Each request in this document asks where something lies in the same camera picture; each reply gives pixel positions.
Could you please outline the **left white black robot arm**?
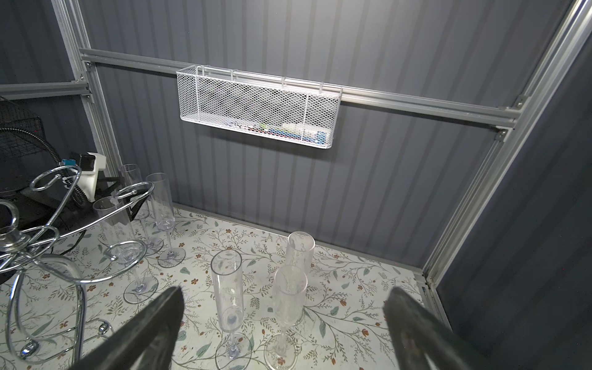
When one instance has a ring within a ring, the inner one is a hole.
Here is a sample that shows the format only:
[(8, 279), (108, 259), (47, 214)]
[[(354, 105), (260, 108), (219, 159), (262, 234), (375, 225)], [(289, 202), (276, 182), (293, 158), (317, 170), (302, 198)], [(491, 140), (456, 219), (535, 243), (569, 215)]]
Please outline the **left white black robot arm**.
[[(1, 192), (1, 200), (11, 202), (18, 210), (18, 225), (12, 227), (12, 212), (9, 208), (1, 205), (1, 243), (14, 243), (20, 237), (12, 229), (18, 229), (23, 232), (26, 229), (45, 225), (60, 205), (60, 201), (50, 197), (48, 191), (34, 192), (29, 187), (20, 191)], [(73, 232), (86, 227), (88, 229), (98, 228), (102, 222), (97, 221), (100, 217), (93, 210), (93, 203), (89, 197), (77, 186), (73, 191), (71, 198), (67, 201), (57, 219), (52, 226), (56, 228), (61, 235)]]

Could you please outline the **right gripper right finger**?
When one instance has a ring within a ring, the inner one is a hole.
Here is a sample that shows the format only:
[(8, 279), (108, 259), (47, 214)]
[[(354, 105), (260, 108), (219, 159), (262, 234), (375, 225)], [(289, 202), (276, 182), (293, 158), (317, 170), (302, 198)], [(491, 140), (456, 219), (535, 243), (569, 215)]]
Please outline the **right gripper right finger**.
[(383, 306), (400, 369), (489, 369), (490, 362), (402, 288)]

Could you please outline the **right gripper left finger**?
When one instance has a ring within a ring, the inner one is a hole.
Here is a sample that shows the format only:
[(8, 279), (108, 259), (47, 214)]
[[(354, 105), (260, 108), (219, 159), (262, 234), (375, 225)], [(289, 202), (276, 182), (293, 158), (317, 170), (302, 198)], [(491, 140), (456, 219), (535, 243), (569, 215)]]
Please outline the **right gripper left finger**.
[(180, 287), (160, 294), (72, 369), (168, 369), (185, 308)]

